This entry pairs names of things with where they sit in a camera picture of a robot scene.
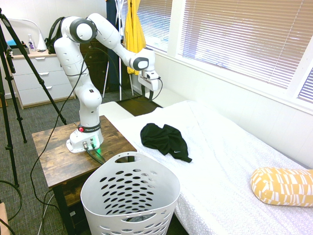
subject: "window blinds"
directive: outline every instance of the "window blinds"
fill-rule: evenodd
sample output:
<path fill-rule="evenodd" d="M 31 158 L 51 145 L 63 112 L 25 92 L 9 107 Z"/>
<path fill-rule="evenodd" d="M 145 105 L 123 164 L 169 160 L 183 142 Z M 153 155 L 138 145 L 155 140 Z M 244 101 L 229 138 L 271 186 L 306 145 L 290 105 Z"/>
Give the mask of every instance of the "window blinds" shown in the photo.
<path fill-rule="evenodd" d="M 312 0 L 186 0 L 179 54 L 287 88 L 312 22 Z"/>
<path fill-rule="evenodd" d="M 128 11 L 127 0 L 122 8 L 123 25 Z M 148 46 L 167 52 L 172 0 L 141 0 L 138 16 Z"/>
<path fill-rule="evenodd" d="M 304 83 L 298 98 L 313 102 L 313 69 Z"/>

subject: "white laundry basket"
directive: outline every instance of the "white laundry basket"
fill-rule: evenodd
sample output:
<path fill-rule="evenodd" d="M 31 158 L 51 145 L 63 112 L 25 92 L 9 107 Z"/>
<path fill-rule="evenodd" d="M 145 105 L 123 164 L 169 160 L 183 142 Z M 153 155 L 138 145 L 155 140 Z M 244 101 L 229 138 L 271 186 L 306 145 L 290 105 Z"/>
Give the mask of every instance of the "white laundry basket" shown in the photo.
<path fill-rule="evenodd" d="M 134 156 L 135 161 L 117 163 Z M 92 235 L 165 235 L 180 184 L 162 164 L 137 153 L 118 154 L 85 182 L 81 200 Z"/>

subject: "white bedsheet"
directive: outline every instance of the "white bedsheet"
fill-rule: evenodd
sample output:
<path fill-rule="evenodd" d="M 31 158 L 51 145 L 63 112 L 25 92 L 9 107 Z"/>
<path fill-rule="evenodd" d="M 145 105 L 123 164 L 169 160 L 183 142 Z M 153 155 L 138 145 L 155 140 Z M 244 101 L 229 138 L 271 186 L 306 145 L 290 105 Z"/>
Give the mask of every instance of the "white bedsheet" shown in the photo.
<path fill-rule="evenodd" d="M 140 131 L 147 123 L 179 129 L 192 162 L 144 147 Z M 313 235 L 313 208 L 267 205 L 250 187 L 250 177 L 259 167 L 303 167 L 221 115 L 184 101 L 115 126 L 138 152 L 178 176 L 176 215 L 190 235 Z"/>

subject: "black bag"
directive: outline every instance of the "black bag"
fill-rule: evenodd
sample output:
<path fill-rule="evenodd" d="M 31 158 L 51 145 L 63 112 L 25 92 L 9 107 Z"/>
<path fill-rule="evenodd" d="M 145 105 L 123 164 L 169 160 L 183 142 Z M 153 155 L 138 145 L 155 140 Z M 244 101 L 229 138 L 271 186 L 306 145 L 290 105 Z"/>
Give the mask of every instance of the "black bag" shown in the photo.
<path fill-rule="evenodd" d="M 50 32 L 49 32 L 49 37 L 45 39 L 45 44 L 47 46 L 49 54 L 55 54 L 54 43 L 55 43 L 56 40 L 58 40 L 59 38 L 62 37 L 62 34 L 61 34 L 61 23 L 62 23 L 62 20 L 64 18 L 65 17 L 60 17 L 53 23 L 53 25 L 52 25 L 52 27 L 50 29 Z M 59 26 L 57 28 L 57 32 L 56 32 L 55 36 L 52 38 L 52 34 L 54 32 L 54 29 L 56 28 L 58 23 L 59 23 Z"/>

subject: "yellow pillow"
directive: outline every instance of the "yellow pillow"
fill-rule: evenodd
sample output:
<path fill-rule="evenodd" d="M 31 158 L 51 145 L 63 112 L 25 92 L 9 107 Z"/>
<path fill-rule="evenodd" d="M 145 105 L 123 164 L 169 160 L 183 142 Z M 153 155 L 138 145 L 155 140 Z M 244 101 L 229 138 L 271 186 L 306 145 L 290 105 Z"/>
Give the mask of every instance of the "yellow pillow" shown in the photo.
<path fill-rule="evenodd" d="M 267 204 L 313 206 L 313 170 L 258 168 L 251 176 L 251 188 Z"/>

